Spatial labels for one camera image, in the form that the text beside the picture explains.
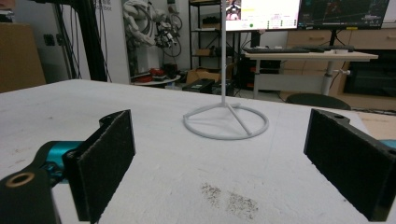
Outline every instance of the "white 3d printed stand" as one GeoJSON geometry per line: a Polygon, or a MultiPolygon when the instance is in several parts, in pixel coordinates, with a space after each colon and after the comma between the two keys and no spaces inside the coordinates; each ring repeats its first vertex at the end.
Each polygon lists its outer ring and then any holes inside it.
{"type": "Polygon", "coordinates": [[[241,140],[241,139],[254,137],[254,136],[257,136],[257,135],[265,132],[268,129],[269,120],[263,113],[261,113],[258,110],[248,108],[245,106],[241,106],[241,104],[239,104],[239,103],[230,105],[225,102],[225,94],[226,94],[226,76],[225,76],[226,75],[226,29],[225,29],[226,10],[224,10],[224,8],[226,8],[226,0],[222,0],[221,8],[223,9],[221,11],[221,27],[222,27],[222,29],[221,29],[221,103],[214,104],[214,105],[207,105],[207,106],[203,106],[198,109],[195,109],[195,110],[185,114],[183,116],[183,121],[184,121],[184,125],[186,126],[186,128],[188,130],[190,130],[191,132],[196,133],[198,135],[201,135],[203,137],[219,139],[219,140],[241,140]],[[242,128],[245,130],[246,134],[241,134],[241,135],[237,135],[237,136],[216,135],[216,134],[198,131],[197,129],[193,128],[189,124],[189,117],[199,114],[199,113],[206,112],[207,110],[211,110],[211,109],[214,109],[217,107],[228,108],[230,110],[230,112],[233,114],[233,116],[236,118],[236,120],[239,122],[239,124],[242,126],[242,128]],[[264,124],[262,125],[262,127],[259,130],[252,132],[247,127],[247,125],[244,123],[244,121],[242,121],[239,118],[239,116],[235,113],[234,109],[244,109],[246,111],[252,112],[252,113],[258,115],[260,118],[262,118],[264,120],[264,124]]]}

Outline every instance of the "monitor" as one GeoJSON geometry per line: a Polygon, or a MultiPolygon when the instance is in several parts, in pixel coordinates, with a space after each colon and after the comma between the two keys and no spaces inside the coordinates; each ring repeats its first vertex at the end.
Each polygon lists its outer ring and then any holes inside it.
{"type": "Polygon", "coordinates": [[[389,0],[302,0],[298,29],[380,29],[389,0]]]}
{"type": "Polygon", "coordinates": [[[297,29],[300,0],[228,0],[226,31],[297,29]]]}

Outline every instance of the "computer screen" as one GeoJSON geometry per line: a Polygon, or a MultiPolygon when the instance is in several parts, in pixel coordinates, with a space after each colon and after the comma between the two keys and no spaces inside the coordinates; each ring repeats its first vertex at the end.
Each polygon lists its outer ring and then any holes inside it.
{"type": "Polygon", "coordinates": [[[229,0],[226,31],[297,29],[300,0],[229,0]]]}
{"type": "Polygon", "coordinates": [[[302,0],[299,29],[380,29],[389,0],[302,0]]]}

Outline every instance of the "black office chair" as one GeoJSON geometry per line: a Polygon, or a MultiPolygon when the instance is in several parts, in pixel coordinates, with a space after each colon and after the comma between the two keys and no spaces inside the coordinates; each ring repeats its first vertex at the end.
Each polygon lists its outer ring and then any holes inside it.
{"type": "Polygon", "coordinates": [[[337,98],[317,93],[296,93],[286,99],[286,103],[294,105],[312,105],[332,109],[351,110],[350,105],[337,98]]]}

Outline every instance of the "circular base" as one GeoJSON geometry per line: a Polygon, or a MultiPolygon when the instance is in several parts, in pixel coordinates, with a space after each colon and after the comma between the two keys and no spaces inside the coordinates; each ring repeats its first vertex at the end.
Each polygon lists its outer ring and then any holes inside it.
{"type": "Polygon", "coordinates": [[[350,105],[334,97],[314,94],[314,93],[297,93],[289,96],[286,103],[294,105],[312,105],[333,109],[351,110],[350,105]]]}
{"type": "MultiPolygon", "coordinates": [[[[196,110],[197,110],[197,111],[200,111],[200,110],[204,110],[204,111],[205,111],[205,108],[206,108],[206,106],[201,107],[201,108],[198,108],[198,109],[196,109],[196,110]]],[[[267,118],[263,113],[261,113],[260,111],[255,110],[255,109],[252,109],[252,108],[249,108],[249,107],[241,106],[241,105],[233,106],[233,108],[236,108],[236,109],[244,109],[244,110],[246,110],[246,111],[249,111],[249,112],[252,112],[252,113],[258,115],[260,118],[262,118],[262,119],[264,120],[263,126],[262,126],[259,130],[257,130],[256,132],[247,133],[246,135],[227,136],[227,135],[217,135],[217,134],[204,133],[204,132],[201,132],[201,131],[198,131],[198,130],[194,129],[194,128],[189,124],[189,116],[186,116],[186,115],[184,116],[184,119],[183,119],[184,125],[185,125],[186,128],[187,128],[188,130],[190,130],[192,133],[196,133],[196,134],[198,134],[198,135],[201,135],[202,137],[207,137],[207,138],[212,138],[212,139],[218,139],[218,140],[242,140],[242,139],[247,139],[247,138],[251,138],[251,137],[257,136],[257,135],[259,135],[259,134],[261,134],[261,133],[264,133],[264,132],[268,129],[268,127],[269,127],[269,120],[268,120],[268,118],[267,118]]]]}

